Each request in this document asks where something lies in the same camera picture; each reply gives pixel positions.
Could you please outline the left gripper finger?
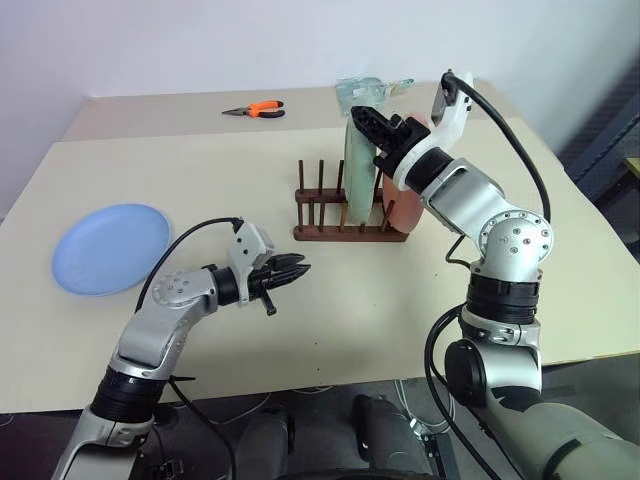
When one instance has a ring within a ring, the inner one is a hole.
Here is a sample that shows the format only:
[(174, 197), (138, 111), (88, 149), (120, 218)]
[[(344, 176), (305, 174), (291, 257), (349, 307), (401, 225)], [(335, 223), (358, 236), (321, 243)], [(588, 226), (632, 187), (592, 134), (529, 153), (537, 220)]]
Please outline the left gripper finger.
[(272, 270), (277, 273), (304, 271), (305, 266), (302, 264), (302, 261), (304, 259), (305, 256), (299, 253), (284, 253), (274, 255), (272, 257)]
[(296, 264), (274, 274), (274, 288), (280, 288), (296, 281), (311, 268), (310, 264)]

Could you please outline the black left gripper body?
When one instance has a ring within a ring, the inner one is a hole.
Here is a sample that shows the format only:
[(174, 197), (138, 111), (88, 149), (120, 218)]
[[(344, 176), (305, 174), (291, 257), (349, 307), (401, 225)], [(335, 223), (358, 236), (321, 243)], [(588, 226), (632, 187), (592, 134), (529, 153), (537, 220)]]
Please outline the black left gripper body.
[(277, 313), (277, 308), (268, 293), (274, 272), (275, 261), (271, 259), (261, 268), (254, 270), (248, 277), (249, 300), (260, 300), (268, 316)]

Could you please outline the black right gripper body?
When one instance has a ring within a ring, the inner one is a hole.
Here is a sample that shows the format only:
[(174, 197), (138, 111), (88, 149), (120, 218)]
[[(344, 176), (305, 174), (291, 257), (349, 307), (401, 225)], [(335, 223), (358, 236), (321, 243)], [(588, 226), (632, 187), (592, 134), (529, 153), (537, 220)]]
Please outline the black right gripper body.
[(374, 161), (384, 174), (394, 174), (409, 151), (430, 134), (429, 128), (415, 118), (403, 120), (405, 128), (397, 130), (401, 137), (399, 147), (391, 152), (383, 152), (379, 149), (381, 151), (379, 159)]

